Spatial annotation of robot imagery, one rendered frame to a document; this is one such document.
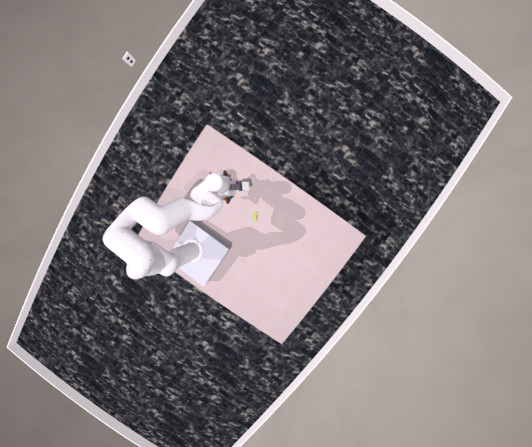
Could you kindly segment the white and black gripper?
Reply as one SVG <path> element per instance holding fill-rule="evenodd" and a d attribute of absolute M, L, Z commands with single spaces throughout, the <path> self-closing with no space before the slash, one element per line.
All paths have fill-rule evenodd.
<path fill-rule="evenodd" d="M 229 187 L 230 187 L 230 181 L 232 181 L 232 179 L 230 179 L 229 176 L 228 177 L 227 176 L 228 176 L 228 174 L 226 173 L 226 170 L 224 170 L 223 177 L 228 179 Z M 218 195 L 221 196 L 221 197 L 225 197 L 226 204 L 229 204 L 230 199 L 233 197 L 233 196 L 231 196 L 231 191 L 229 191 L 229 189 L 223 194 L 218 193 Z"/>

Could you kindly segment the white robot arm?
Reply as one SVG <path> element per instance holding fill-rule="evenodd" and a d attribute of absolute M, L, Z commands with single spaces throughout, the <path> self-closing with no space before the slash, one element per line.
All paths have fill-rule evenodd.
<path fill-rule="evenodd" d="M 151 244 L 149 246 L 131 228 L 139 223 L 150 232 L 163 235 L 186 220 L 209 220 L 224 205 L 223 200 L 213 192 L 223 194 L 228 189 L 250 191 L 249 182 L 233 183 L 229 187 L 228 179 L 221 173 L 212 173 L 192 190 L 191 197 L 197 203 L 185 198 L 176 198 L 160 206 L 147 196 L 139 197 L 108 227 L 103 235 L 103 243 L 127 263 L 127 274 L 130 278 L 143 278 L 147 272 L 147 276 L 159 273 L 168 277 L 190 260 L 199 260 L 203 254 L 201 244 L 195 239 L 189 239 L 181 247 L 168 253 L 156 242 L 146 240 Z"/>

